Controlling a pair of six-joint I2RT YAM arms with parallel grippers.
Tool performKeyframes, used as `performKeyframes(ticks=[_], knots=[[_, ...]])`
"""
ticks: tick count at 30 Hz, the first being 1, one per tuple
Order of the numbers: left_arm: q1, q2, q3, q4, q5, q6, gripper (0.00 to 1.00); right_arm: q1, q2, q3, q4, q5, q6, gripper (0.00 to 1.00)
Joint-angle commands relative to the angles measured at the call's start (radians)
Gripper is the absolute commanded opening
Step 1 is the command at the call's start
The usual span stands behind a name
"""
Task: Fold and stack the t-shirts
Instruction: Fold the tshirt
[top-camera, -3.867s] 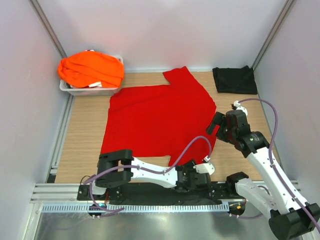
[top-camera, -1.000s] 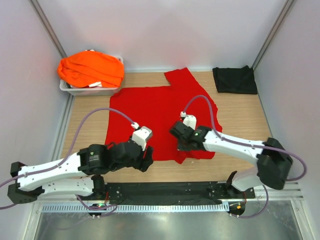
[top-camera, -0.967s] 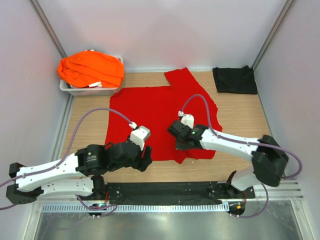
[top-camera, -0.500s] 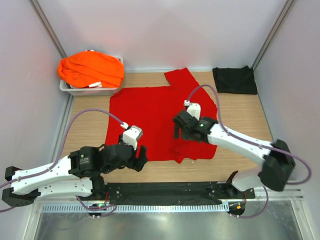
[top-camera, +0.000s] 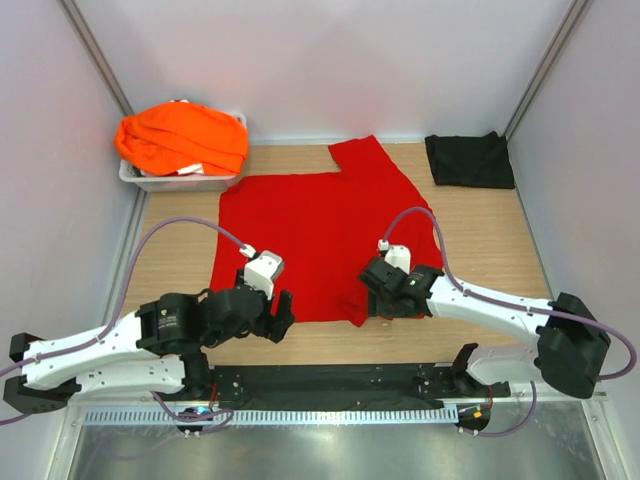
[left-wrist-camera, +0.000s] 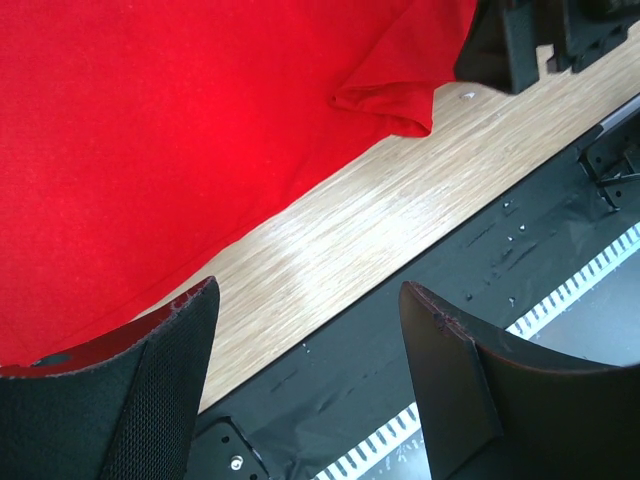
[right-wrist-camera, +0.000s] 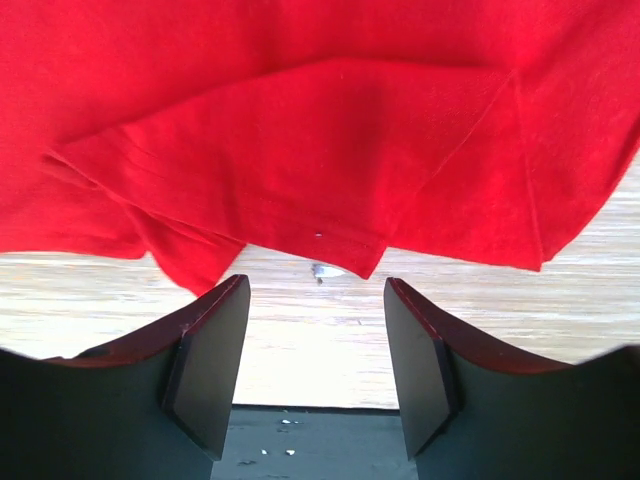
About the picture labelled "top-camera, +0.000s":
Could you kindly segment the red t-shirt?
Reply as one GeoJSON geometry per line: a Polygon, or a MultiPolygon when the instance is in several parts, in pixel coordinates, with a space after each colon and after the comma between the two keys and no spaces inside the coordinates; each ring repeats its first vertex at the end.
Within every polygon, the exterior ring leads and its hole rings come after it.
{"type": "Polygon", "coordinates": [[[275,286],[293,295],[299,322],[367,320],[358,276],[393,220],[426,200],[378,140],[329,146],[337,173],[249,176],[224,192],[219,223],[284,260],[275,286]]]}

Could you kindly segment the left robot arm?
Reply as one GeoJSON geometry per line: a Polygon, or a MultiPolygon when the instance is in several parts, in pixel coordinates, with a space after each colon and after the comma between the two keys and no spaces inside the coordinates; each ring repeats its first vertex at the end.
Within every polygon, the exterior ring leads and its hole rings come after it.
{"type": "Polygon", "coordinates": [[[247,286],[168,293],[117,320],[56,340],[16,334],[3,399],[23,415],[65,408],[72,399],[152,392],[166,401],[200,400],[212,390],[205,349],[249,335],[280,342],[293,325],[293,296],[247,286]]]}

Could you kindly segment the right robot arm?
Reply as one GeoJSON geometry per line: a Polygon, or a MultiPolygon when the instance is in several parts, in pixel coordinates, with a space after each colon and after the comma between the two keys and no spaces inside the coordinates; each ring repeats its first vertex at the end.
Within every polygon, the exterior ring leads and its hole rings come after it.
{"type": "Polygon", "coordinates": [[[578,399],[594,393],[611,340],[573,295],[554,301],[517,297],[432,267],[405,272],[382,257],[373,258],[359,279],[372,311],[384,317],[457,319],[513,338],[511,345],[468,343],[460,349],[450,381],[461,395],[497,383],[540,381],[578,399]]]}

